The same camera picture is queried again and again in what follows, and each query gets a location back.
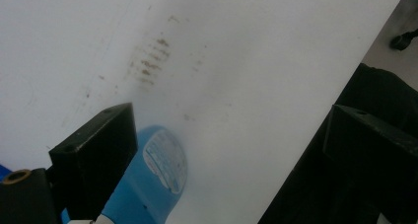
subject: blue object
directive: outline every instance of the blue object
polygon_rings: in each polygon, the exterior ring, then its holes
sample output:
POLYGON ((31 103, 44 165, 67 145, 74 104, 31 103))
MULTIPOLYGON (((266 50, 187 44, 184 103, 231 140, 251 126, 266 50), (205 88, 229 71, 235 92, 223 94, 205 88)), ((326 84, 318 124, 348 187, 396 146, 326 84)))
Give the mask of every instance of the blue object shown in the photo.
POLYGON ((10 173, 11 173, 11 171, 9 169, 0 165, 0 181, 2 181, 3 178, 6 177, 7 175, 9 175, 10 173))
POLYGON ((163 224, 181 197, 187 176, 183 150, 161 126, 137 133, 132 159, 103 215, 115 224, 163 224))

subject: white label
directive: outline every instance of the white label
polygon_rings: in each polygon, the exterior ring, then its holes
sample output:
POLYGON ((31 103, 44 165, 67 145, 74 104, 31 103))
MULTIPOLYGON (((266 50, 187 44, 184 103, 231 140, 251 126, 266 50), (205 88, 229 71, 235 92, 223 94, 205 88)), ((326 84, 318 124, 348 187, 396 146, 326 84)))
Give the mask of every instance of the white label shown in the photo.
POLYGON ((166 131, 156 132, 145 145, 144 161, 172 193, 180 193, 187 177, 187 165, 181 147, 166 131))

